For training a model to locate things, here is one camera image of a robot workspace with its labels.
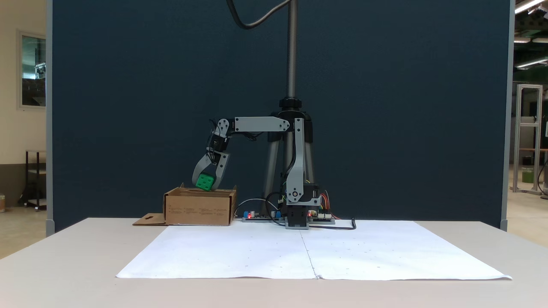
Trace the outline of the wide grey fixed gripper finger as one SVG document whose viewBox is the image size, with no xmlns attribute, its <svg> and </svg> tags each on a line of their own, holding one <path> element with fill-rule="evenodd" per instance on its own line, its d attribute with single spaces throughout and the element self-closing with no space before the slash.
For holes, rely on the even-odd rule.
<svg viewBox="0 0 548 308">
<path fill-rule="evenodd" d="M 192 183 L 195 187 L 213 187 L 214 176 L 208 172 L 210 165 L 205 154 L 194 168 Z"/>
</svg>

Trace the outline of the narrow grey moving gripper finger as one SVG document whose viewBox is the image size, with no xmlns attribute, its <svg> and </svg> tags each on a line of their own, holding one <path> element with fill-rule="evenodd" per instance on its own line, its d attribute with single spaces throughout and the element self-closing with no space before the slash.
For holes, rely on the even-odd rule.
<svg viewBox="0 0 548 308">
<path fill-rule="evenodd" d="M 223 180 L 230 154 L 228 152 L 214 151 L 215 181 L 213 190 L 217 190 Z"/>
</svg>

